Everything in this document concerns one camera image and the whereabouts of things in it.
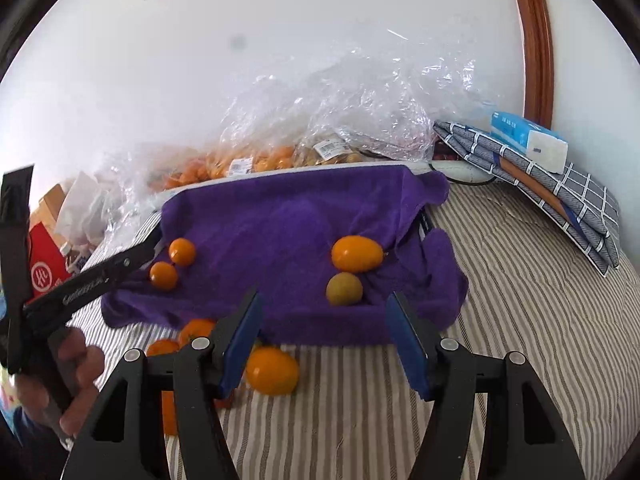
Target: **white wall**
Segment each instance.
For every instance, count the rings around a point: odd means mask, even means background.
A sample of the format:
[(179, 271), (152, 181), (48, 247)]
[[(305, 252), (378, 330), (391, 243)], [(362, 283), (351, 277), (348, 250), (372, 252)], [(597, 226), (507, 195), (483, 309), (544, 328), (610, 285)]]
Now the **white wall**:
[(640, 269), (640, 65), (592, 0), (547, 0), (555, 60), (553, 128), (569, 158), (616, 195), (622, 248)]
[(522, 112), (515, 0), (60, 0), (0, 84), (0, 171), (35, 162), (37, 199), (105, 150), (198, 143), (256, 76), (318, 68), (371, 31), (401, 41), (387, 29), (426, 62), (473, 57), (481, 95)]

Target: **mattress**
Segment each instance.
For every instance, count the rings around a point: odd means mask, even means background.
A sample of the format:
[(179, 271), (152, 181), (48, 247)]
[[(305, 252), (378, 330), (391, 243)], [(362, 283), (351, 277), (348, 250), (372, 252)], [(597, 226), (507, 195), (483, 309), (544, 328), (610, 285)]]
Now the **mattress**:
[[(601, 277), (583, 254), (508, 184), (453, 184), (428, 212), (446, 230), (469, 278), (469, 294), (445, 332), (476, 353), (523, 352), (558, 407), (586, 477), (602, 480), (640, 429), (640, 280), (626, 256)], [(146, 227), (158, 221), (157, 215)], [(132, 245), (103, 243), (90, 264)], [(174, 336), (136, 324), (108, 328), (94, 301), (72, 325), (104, 349), (103, 386), (123, 353)], [(300, 363), (292, 396), (241, 384), (219, 412), (240, 478), (405, 479), (431, 405), (410, 390), (393, 346), (284, 347)], [(486, 396), (476, 396), (462, 478), (478, 474)], [(184, 479), (179, 442), (165, 437), (173, 479)]]

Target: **human hand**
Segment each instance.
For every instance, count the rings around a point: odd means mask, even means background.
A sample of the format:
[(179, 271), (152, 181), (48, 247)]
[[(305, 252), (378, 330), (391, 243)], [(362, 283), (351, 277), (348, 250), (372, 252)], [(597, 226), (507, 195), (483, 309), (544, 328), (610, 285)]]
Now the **human hand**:
[[(94, 381), (104, 372), (104, 352), (97, 346), (87, 346), (82, 330), (70, 328), (58, 348), (58, 358), (76, 365), (79, 392), (60, 417), (60, 428), (68, 435), (78, 436), (98, 397)], [(15, 377), (15, 389), (27, 416), (35, 422), (46, 424), (43, 410), (49, 404), (49, 393), (44, 386), (33, 377), (19, 374)]]

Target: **purple cloth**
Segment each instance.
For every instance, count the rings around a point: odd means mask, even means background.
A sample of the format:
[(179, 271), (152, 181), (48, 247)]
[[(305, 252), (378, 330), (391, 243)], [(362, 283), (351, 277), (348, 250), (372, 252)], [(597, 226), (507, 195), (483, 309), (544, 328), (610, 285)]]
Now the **purple cloth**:
[[(197, 248), (191, 267), (178, 268), (169, 293), (146, 272), (102, 298), (107, 325), (146, 321), (181, 328), (190, 319), (219, 319), (252, 286), (264, 298), (261, 330), (273, 343), (364, 345), (390, 341), (384, 304), (404, 292), (418, 314), (439, 329), (454, 322), (468, 281), (446, 232), (418, 236), (425, 205), (442, 204), (441, 173), (415, 176), (405, 166), (304, 171), (185, 190), (162, 209), (164, 240), (185, 237)], [(361, 274), (364, 303), (330, 306), (324, 296), (338, 271), (331, 248), (346, 235), (377, 241), (382, 265)], [(166, 251), (159, 260), (167, 260)]]

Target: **barcode sticker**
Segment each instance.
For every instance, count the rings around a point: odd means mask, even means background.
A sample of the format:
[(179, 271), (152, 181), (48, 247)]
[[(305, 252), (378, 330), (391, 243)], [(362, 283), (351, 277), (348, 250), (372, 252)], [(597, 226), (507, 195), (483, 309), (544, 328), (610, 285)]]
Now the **barcode sticker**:
[(235, 158), (231, 161), (229, 169), (226, 172), (226, 176), (246, 175), (251, 173), (251, 168), (254, 166), (254, 158)]
[(331, 139), (318, 142), (314, 146), (314, 150), (318, 152), (322, 160), (329, 160), (330, 158), (334, 158), (334, 156), (353, 153), (339, 137), (332, 137)]

